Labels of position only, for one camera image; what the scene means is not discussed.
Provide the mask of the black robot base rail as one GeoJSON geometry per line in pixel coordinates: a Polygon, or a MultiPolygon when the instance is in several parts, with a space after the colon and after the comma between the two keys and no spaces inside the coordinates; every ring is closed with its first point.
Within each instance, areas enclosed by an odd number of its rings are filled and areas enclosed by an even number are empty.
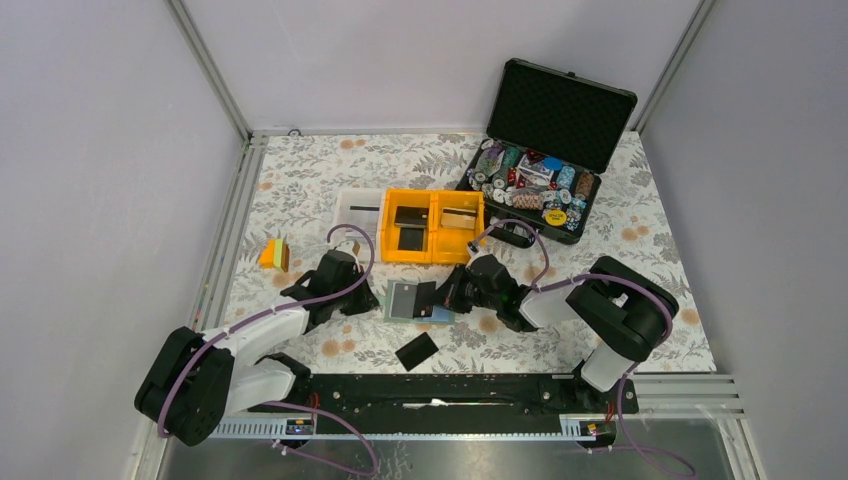
{"type": "Polygon", "coordinates": [[[293,364],[294,386],[282,406],[260,404],[252,412],[321,409],[367,436],[561,435],[565,419],[639,411],[631,381],[623,391],[599,392],[569,373],[330,374],[280,358],[293,364]]]}

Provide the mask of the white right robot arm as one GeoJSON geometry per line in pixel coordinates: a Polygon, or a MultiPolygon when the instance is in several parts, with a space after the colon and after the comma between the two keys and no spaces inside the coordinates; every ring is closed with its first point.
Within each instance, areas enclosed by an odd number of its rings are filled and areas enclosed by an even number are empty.
{"type": "Polygon", "coordinates": [[[515,332],[535,332],[559,321],[581,320],[601,340],[578,366],[575,402],[597,412],[613,398],[613,387],[673,330],[680,310],[665,289],[610,256],[588,272],[543,287],[519,283],[492,254],[478,254],[454,267],[448,278],[416,299],[466,314],[475,308],[493,311],[515,332]]]}

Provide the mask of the dark grey credit card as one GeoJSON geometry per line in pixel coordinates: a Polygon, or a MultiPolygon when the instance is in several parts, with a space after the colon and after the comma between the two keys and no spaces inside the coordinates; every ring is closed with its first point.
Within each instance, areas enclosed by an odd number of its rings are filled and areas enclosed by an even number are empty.
{"type": "Polygon", "coordinates": [[[393,319],[412,320],[416,284],[395,282],[391,289],[389,316],[393,319]]]}

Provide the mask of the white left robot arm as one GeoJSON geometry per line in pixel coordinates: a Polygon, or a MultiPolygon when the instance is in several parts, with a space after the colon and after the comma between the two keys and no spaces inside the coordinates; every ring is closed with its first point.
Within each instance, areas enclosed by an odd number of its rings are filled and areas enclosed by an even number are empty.
{"type": "Polygon", "coordinates": [[[288,411],[304,407],[311,387],[299,377],[302,366],[269,351],[335,312],[353,316],[376,308],[357,247],[347,241],[328,250],[278,301],[235,325],[172,331],[135,395],[135,409],[164,436],[195,446],[227,415],[270,401],[288,411]]]}

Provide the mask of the white storage bin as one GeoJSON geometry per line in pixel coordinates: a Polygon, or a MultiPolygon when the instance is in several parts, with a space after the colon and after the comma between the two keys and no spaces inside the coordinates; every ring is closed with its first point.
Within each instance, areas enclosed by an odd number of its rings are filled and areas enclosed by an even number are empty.
{"type": "Polygon", "coordinates": [[[343,188],[339,191],[332,226],[351,224],[376,242],[385,191],[375,188],[343,188]]]}

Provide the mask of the black credit card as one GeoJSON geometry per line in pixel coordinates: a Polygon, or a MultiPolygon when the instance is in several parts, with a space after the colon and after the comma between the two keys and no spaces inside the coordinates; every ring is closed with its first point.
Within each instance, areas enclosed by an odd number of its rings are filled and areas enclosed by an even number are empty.
{"type": "Polygon", "coordinates": [[[435,291],[435,281],[422,282],[416,286],[413,302],[414,318],[429,318],[432,316],[434,305],[437,303],[434,299],[435,291]]]}
{"type": "Polygon", "coordinates": [[[424,361],[435,355],[439,347],[423,332],[395,351],[395,355],[406,372],[411,372],[424,361]]]}

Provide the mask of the yellow double storage bin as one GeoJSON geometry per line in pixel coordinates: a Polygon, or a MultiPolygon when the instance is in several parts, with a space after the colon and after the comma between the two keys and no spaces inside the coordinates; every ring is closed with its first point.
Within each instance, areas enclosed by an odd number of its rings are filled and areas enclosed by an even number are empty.
{"type": "Polygon", "coordinates": [[[469,243],[475,240],[484,229],[483,194],[465,190],[388,189],[384,194],[379,223],[379,252],[384,262],[444,265],[465,263],[471,257],[469,243]],[[394,226],[394,221],[395,210],[398,206],[429,209],[428,234],[424,251],[403,251],[397,248],[399,229],[394,226]],[[445,208],[476,211],[476,228],[474,230],[441,228],[440,215],[445,208]]]}

